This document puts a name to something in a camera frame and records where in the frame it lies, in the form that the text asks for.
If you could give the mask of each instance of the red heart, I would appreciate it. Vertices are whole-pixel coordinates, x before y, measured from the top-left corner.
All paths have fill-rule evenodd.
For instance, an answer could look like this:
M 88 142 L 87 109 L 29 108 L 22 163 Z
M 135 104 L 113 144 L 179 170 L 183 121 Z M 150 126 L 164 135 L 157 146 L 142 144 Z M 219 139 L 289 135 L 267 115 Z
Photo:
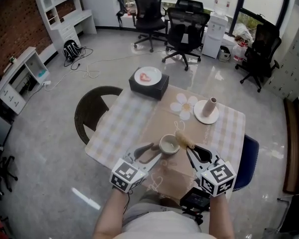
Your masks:
M 146 73 L 141 73 L 140 74 L 140 80 L 142 82 L 150 82 L 151 78 L 149 76 L 147 76 Z

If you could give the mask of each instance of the plate with red heart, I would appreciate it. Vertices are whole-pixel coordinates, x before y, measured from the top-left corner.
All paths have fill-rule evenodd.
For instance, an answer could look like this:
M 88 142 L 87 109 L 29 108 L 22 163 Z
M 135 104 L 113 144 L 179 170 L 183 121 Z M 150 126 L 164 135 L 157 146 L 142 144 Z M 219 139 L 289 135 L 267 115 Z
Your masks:
M 134 74 L 135 81 L 143 86 L 152 86 L 161 80 L 161 72 L 152 66 L 139 68 Z

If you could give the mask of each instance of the red brick wall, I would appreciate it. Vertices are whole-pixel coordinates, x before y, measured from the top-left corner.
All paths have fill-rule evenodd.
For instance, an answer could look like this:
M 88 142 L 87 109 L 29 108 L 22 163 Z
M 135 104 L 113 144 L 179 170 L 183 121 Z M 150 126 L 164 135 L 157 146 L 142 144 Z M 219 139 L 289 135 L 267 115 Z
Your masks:
M 69 0 L 58 11 L 66 15 L 73 9 Z M 35 0 L 0 0 L 0 75 L 11 56 L 18 57 L 29 46 L 40 54 L 51 43 Z

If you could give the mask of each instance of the gray floor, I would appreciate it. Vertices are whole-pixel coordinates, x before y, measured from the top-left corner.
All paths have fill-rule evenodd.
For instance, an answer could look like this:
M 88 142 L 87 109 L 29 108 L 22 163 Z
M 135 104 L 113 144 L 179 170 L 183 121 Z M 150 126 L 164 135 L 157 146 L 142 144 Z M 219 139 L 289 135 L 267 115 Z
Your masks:
M 80 61 L 79 69 L 109 60 L 89 66 L 90 70 L 100 70 L 100 76 L 84 79 L 84 72 L 71 73 L 51 92 L 40 90 L 16 117 L 4 155 L 16 157 L 11 168 L 19 180 L 12 182 L 13 192 L 6 190 L 0 202 L 0 212 L 9 216 L 15 237 L 91 238 L 100 211 L 86 204 L 73 189 L 103 206 L 111 191 L 110 173 L 85 154 L 74 125 L 76 106 L 89 90 L 101 85 L 129 87 L 128 78 L 137 67 L 154 66 L 170 76 L 170 84 L 214 96 L 246 115 L 246 134 L 259 142 L 260 150 L 253 180 L 233 193 L 230 212 L 237 238 L 261 238 L 265 227 L 277 224 L 283 206 L 276 202 L 282 195 L 287 158 L 282 100 L 265 89 L 257 93 L 249 80 L 241 85 L 239 80 L 246 72 L 235 70 L 233 63 L 205 56 L 197 63 L 188 57 L 190 69 L 185 72 L 179 57 L 161 62 L 166 55 L 163 43 L 155 41 L 151 54 L 148 42 L 135 50 L 132 42 L 136 40 L 136 33 L 118 30 L 83 35 L 82 45 L 94 52 Z M 70 71 L 63 62 L 64 56 L 58 55 L 48 64 L 49 87 Z M 142 190 L 137 190 L 132 202 Z

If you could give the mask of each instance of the black backpack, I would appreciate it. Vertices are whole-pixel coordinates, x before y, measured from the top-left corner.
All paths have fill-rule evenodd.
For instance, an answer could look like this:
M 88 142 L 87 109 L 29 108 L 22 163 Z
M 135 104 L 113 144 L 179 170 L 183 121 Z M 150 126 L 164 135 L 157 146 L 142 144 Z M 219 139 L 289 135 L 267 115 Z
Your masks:
M 73 62 L 75 58 L 81 56 L 81 49 L 82 47 L 79 47 L 75 41 L 66 41 L 63 47 L 63 55 L 65 56 L 66 61 Z

